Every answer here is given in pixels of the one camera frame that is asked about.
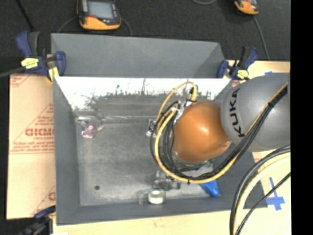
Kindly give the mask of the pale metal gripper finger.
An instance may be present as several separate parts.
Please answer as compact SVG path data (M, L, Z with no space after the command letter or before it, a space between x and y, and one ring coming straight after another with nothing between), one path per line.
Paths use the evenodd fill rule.
M156 180L152 182L152 186L156 189L169 189L169 182Z
M155 180L157 181L169 181L170 176L164 171L157 170Z

